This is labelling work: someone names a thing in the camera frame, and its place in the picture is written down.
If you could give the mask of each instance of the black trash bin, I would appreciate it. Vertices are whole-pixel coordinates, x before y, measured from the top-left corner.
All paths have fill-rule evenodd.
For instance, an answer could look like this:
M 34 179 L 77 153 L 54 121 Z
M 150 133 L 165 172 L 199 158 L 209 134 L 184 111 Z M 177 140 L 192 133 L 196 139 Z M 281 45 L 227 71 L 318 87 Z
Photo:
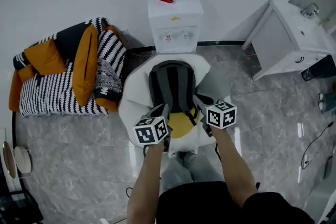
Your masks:
M 325 56 L 322 60 L 303 71 L 301 75 L 305 81 L 309 81 L 314 78 L 329 78 L 336 76 L 336 66 L 332 56 Z

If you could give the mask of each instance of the human arm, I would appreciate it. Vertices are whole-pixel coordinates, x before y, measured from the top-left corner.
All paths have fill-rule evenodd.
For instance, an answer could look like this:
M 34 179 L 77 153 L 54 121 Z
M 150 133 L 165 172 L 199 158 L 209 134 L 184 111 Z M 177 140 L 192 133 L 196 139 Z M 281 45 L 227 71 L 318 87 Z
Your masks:
M 237 152 L 227 131 L 215 127 L 211 127 L 211 129 L 218 144 L 227 189 L 232 200 L 239 207 L 243 207 L 244 202 L 258 192 L 253 175 Z
M 163 142 L 149 147 L 127 207 L 127 223 L 155 223 Z

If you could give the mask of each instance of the person's right arm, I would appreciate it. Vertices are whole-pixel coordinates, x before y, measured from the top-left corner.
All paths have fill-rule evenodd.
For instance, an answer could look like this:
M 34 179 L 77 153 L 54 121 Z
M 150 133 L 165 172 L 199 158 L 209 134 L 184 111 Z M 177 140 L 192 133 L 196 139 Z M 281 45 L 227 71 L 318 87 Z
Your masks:
M 253 175 L 227 131 L 215 127 L 211 129 L 218 144 L 227 189 L 232 200 L 241 208 L 251 195 L 258 193 Z

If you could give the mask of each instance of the fiducial marker cube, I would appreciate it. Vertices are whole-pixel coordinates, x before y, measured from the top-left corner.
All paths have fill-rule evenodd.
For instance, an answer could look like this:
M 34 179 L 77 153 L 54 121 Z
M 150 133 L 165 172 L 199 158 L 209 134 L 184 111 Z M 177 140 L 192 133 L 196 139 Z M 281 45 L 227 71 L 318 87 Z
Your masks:
M 139 145 L 158 144 L 169 134 L 164 117 L 141 119 L 133 129 Z
M 206 123 L 219 129 L 227 128 L 236 123 L 237 107 L 223 102 L 206 107 Z

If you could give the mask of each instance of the sink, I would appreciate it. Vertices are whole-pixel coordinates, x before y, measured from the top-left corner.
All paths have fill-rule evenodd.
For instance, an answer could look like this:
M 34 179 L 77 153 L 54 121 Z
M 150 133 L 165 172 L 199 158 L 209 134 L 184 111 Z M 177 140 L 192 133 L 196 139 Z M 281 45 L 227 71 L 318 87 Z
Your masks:
M 285 2 L 271 0 L 270 5 L 275 10 L 291 41 L 297 50 L 319 50 L 336 53 L 336 44 L 330 35 L 320 26 L 320 18 L 307 18 L 300 11 L 301 8 Z

